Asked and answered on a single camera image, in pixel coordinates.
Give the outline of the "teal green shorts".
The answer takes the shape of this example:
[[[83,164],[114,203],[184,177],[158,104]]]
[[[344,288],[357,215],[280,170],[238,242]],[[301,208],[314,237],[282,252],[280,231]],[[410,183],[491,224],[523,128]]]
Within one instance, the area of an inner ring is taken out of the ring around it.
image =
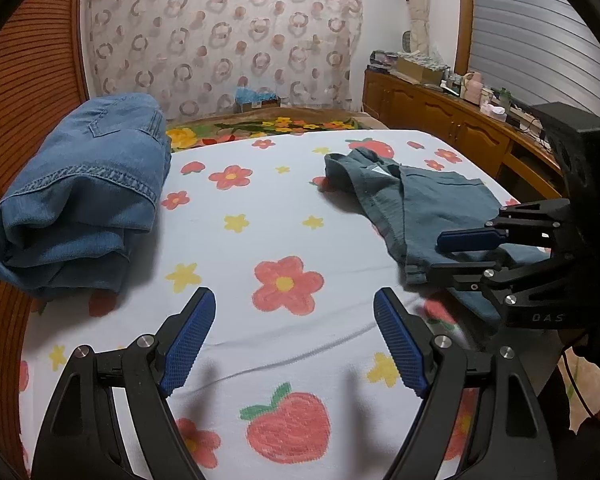
[[[501,203],[479,179],[404,166],[367,148],[326,155],[325,177],[332,188],[358,200],[401,269],[405,288],[413,292],[428,286],[427,272],[434,264],[519,266],[548,257],[539,248],[510,243],[493,250],[437,250],[441,232],[481,228],[500,211]]]

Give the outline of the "wooden sideboard cabinet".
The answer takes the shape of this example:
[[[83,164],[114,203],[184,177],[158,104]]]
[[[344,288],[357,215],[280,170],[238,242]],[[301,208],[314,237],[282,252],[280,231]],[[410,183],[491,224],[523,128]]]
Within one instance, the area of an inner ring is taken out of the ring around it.
[[[362,103],[389,128],[420,130],[451,145],[520,200],[567,195],[549,150],[475,105],[373,70],[365,71]]]

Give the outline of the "pink tissue pack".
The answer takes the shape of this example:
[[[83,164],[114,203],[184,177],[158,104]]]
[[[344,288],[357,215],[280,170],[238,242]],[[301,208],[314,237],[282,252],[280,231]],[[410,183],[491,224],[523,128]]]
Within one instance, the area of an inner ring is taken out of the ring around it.
[[[485,102],[480,106],[480,113],[498,122],[506,122],[507,113],[506,109],[502,106]]]

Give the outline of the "pink kettle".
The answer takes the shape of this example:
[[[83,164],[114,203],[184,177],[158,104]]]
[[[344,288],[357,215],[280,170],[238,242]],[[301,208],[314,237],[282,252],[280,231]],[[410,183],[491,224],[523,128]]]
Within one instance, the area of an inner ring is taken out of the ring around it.
[[[460,92],[460,95],[463,100],[479,105],[482,88],[483,83],[481,74],[478,72],[468,72],[463,76],[462,92]]]

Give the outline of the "cardboard box on cabinet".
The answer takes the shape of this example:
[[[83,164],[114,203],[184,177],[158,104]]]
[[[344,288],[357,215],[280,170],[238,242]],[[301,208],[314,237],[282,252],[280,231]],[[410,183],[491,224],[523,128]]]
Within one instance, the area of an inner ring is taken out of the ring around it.
[[[433,70],[405,58],[398,58],[396,60],[396,71],[402,76],[416,81],[418,84],[434,84],[438,86],[442,81],[445,68]]]

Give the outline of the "white floral strawberry blanket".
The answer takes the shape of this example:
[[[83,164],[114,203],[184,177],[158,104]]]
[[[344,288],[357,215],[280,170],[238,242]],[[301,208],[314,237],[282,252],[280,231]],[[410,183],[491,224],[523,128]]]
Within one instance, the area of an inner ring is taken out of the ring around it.
[[[84,292],[32,314],[24,343],[24,455],[73,350],[121,349],[158,330],[204,286],[215,317],[186,383],[169,396],[186,454],[209,479],[379,479],[410,429],[404,387],[373,315],[381,287],[461,344],[440,292],[404,288],[400,266],[324,158],[358,146],[426,177],[460,174],[512,196],[420,131],[337,131],[175,153],[154,232],[119,296]]]

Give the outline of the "folded blue denim jeans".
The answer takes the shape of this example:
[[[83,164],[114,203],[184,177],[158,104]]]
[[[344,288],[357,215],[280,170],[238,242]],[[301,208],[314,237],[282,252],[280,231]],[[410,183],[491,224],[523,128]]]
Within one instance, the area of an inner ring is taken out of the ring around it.
[[[0,199],[0,280],[44,299],[118,292],[154,227],[170,163],[166,120],[149,94],[80,105]]]

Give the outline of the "grey window blind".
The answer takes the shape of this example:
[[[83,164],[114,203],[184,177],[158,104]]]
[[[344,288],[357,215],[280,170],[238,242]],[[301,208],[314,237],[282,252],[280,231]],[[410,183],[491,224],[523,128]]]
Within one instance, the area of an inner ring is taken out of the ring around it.
[[[600,117],[600,43],[567,0],[474,0],[469,68],[529,105]]]

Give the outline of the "beige floral bed cover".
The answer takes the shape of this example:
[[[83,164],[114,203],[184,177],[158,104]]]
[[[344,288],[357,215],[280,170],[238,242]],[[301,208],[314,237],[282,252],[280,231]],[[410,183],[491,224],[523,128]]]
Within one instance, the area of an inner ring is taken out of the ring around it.
[[[166,126],[166,135],[171,139],[171,150],[179,152],[280,134],[302,136],[307,132],[370,129],[387,129],[387,126],[364,112],[274,106],[257,108],[252,112],[171,122]]]

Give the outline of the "blue item on box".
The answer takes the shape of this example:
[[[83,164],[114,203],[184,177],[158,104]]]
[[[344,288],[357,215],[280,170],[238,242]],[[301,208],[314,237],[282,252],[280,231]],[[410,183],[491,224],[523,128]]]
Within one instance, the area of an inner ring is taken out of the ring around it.
[[[274,92],[256,91],[247,87],[238,87],[235,92],[234,111],[247,113],[262,107],[280,106],[280,99]]]

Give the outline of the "circle patterned sheer curtain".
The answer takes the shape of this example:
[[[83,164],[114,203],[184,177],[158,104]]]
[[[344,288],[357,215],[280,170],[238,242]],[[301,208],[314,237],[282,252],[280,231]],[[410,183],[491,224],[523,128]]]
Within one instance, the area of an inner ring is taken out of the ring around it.
[[[83,0],[100,96],[150,94],[170,120],[230,113],[245,96],[352,103],[362,0]]]

